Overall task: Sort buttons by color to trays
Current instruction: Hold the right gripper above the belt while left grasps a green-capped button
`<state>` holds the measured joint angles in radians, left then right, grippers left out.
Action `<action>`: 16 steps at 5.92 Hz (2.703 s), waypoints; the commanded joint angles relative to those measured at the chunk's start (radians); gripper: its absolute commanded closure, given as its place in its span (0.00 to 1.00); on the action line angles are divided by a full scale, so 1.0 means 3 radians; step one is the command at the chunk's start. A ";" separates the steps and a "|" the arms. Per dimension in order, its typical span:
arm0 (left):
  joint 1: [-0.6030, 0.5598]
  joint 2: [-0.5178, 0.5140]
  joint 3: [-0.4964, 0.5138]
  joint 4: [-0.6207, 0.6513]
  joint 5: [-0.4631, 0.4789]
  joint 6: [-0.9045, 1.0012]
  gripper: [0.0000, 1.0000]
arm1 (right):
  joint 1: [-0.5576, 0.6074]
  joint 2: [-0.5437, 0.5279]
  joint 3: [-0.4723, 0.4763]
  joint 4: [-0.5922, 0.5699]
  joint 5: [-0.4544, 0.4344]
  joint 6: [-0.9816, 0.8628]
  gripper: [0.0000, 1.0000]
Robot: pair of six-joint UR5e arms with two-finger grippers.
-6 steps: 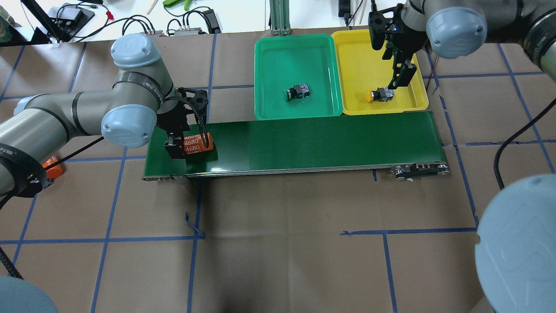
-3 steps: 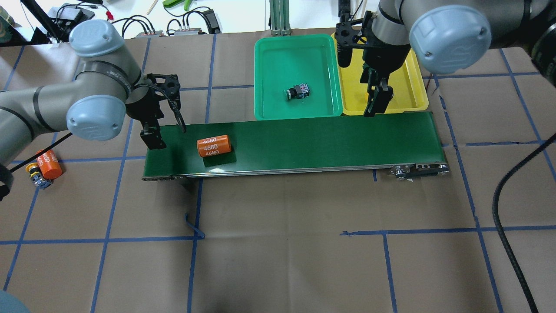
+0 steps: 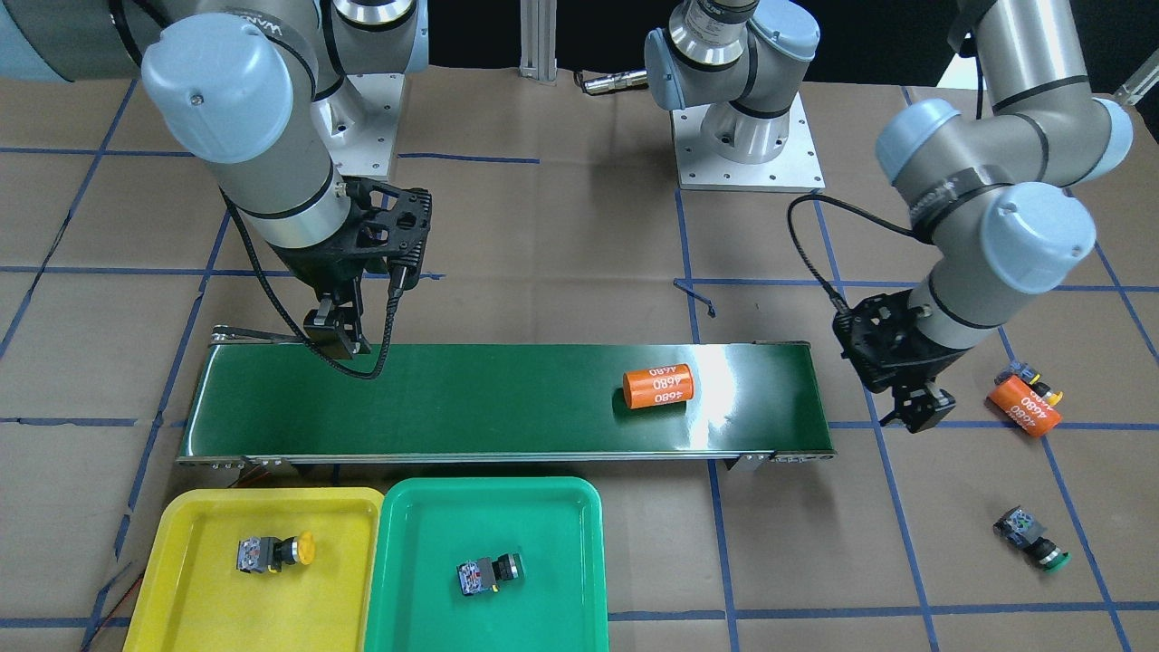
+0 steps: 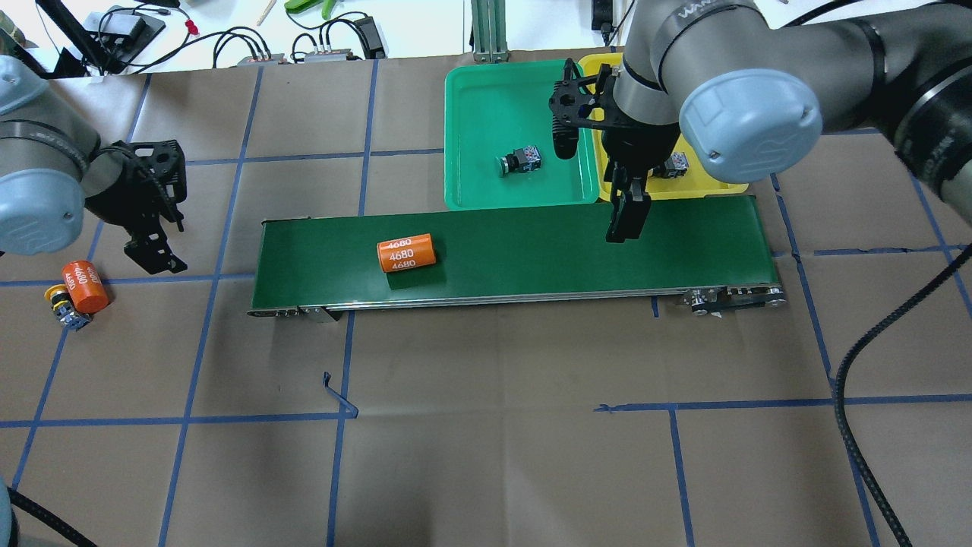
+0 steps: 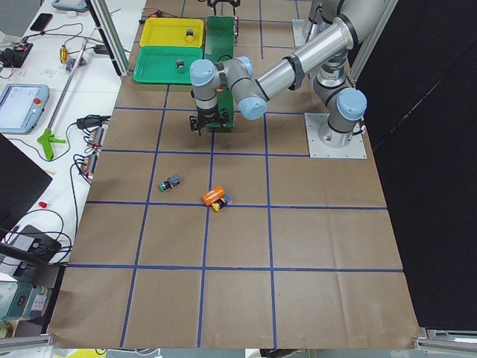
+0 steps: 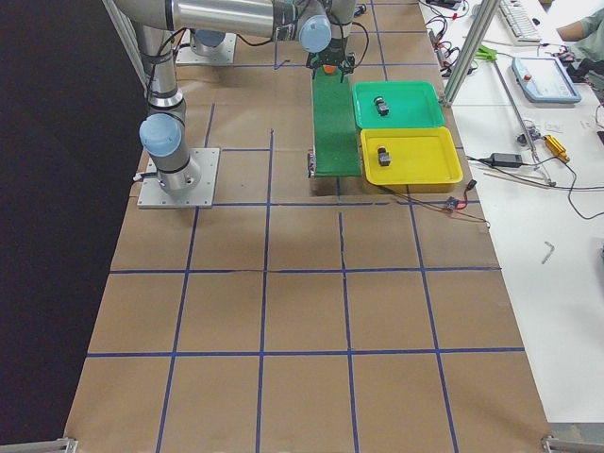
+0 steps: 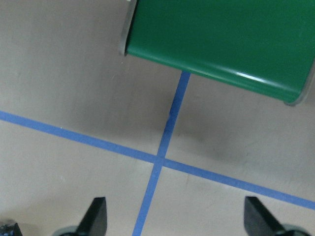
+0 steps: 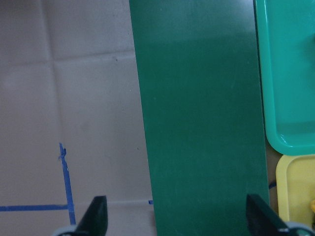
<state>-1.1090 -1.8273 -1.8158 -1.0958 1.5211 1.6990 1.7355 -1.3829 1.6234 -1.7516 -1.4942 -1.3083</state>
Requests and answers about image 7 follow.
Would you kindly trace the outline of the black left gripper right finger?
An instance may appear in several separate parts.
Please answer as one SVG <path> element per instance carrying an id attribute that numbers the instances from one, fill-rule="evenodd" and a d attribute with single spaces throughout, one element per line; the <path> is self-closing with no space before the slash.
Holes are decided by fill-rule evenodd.
<path id="1" fill-rule="evenodd" d="M 282 236 L 286 229 L 264 206 L 258 197 L 244 200 L 244 228 L 249 236 Z"/>

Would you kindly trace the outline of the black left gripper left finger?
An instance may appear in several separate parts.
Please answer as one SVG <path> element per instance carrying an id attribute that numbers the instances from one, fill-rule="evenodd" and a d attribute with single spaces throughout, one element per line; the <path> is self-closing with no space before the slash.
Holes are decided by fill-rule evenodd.
<path id="1" fill-rule="evenodd" d="M 106 198 L 94 198 L 75 234 L 77 236 L 104 236 L 107 231 Z"/>

